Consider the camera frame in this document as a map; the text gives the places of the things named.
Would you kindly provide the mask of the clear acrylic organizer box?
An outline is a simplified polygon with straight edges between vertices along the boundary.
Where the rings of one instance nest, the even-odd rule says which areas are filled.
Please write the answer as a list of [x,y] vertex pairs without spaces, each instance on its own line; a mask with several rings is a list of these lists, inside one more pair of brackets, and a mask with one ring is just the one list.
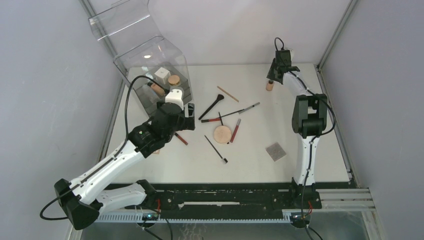
[[[153,82],[163,90],[182,88],[183,103],[193,99],[187,60],[184,54],[160,32],[149,10],[148,0],[120,0],[111,8],[96,14],[89,19],[91,31],[99,42],[111,44],[113,63],[131,83],[135,77],[143,77],[136,81],[133,90],[147,115],[157,109],[157,102],[151,103],[143,92],[142,86]],[[181,85],[170,87],[158,82],[154,73],[166,68],[171,75],[178,75]]]

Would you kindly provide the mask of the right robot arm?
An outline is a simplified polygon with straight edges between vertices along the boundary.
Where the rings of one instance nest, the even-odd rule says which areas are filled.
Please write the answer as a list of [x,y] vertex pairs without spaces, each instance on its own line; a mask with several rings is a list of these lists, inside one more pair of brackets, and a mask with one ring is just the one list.
[[297,209],[321,209],[316,190],[315,161],[320,136],[327,127],[327,96],[314,94],[302,80],[300,69],[291,64],[291,52],[275,51],[267,78],[285,86],[295,97],[291,127],[297,135],[295,172],[289,189],[289,203]]

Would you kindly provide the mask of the round beige powder puff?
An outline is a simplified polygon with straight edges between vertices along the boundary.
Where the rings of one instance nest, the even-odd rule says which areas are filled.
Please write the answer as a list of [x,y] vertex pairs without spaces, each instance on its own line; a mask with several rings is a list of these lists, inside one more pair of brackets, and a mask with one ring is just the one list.
[[213,131],[213,139],[219,144],[226,144],[231,140],[232,131],[228,126],[220,125]]

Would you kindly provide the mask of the white cube container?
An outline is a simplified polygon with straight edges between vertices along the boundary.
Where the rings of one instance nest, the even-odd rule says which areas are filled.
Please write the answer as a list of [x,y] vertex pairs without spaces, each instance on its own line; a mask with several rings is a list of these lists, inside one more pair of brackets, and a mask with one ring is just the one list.
[[158,82],[161,82],[163,85],[165,85],[168,81],[168,78],[171,76],[171,72],[164,67],[160,67],[154,73],[154,76],[155,76],[155,78],[157,79]]

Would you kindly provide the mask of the small foundation bottle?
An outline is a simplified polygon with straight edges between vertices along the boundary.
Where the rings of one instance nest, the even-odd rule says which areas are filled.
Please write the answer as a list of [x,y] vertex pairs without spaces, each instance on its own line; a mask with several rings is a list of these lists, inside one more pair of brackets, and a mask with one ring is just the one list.
[[267,81],[267,84],[266,84],[266,87],[265,87],[265,89],[268,91],[268,92],[271,92],[272,90],[273,90],[273,88],[274,88],[274,81],[273,80],[271,80],[271,79],[269,79],[268,81]]

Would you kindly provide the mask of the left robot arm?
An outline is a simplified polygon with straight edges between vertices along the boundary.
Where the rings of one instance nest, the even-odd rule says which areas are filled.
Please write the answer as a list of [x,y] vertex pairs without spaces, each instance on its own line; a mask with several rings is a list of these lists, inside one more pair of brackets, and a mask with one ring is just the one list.
[[133,128],[110,155],[79,177],[54,184],[59,206],[75,230],[94,223],[100,215],[119,208],[141,205],[153,207],[157,196],[153,187],[141,180],[123,188],[106,187],[121,173],[148,158],[169,143],[176,132],[195,129],[195,105],[185,109],[175,103],[161,103],[143,124]]

